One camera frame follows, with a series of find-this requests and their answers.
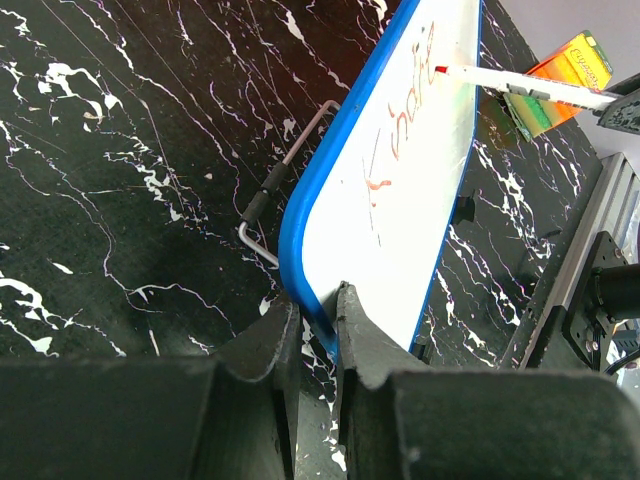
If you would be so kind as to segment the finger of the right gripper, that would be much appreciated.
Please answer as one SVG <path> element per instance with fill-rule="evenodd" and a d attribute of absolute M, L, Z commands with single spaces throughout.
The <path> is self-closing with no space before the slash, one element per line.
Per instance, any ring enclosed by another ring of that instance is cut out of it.
<path fill-rule="evenodd" d="M 598 126 L 625 133 L 639 132 L 639 78 L 636 73 L 605 90 L 618 98 L 601 113 Z"/>

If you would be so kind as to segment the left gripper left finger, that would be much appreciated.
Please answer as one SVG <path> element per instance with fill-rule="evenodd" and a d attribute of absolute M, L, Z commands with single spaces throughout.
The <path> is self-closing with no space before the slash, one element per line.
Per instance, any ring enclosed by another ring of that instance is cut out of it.
<path fill-rule="evenodd" d="M 287 296 L 210 356 L 5 359 L 5 479 L 290 479 L 301 314 Z"/>

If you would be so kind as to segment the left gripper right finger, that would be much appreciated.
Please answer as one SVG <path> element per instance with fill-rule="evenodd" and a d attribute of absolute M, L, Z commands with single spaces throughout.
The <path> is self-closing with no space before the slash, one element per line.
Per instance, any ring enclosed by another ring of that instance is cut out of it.
<path fill-rule="evenodd" d="M 635 479 L 639 412 L 585 371 L 433 369 L 337 293 L 339 441 L 351 479 Z"/>

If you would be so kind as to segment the red capped whiteboard marker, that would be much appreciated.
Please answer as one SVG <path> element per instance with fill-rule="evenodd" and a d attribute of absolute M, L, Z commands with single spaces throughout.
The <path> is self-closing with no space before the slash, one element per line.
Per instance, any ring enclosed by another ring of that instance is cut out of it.
<path fill-rule="evenodd" d="M 623 98 L 622 95 L 601 92 L 575 84 L 477 66 L 436 66 L 435 71 L 464 83 L 491 88 L 503 93 L 563 103 L 593 111 L 604 111 L 615 101 Z"/>

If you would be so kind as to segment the blue framed whiteboard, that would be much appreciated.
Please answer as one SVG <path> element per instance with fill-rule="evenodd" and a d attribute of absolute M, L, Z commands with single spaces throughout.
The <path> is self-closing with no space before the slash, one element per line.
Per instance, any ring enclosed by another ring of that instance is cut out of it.
<path fill-rule="evenodd" d="M 289 198 L 280 276 L 330 355 L 342 283 L 414 344 L 476 127 L 476 87 L 440 68 L 477 64 L 481 24 L 478 1 L 402 2 Z"/>

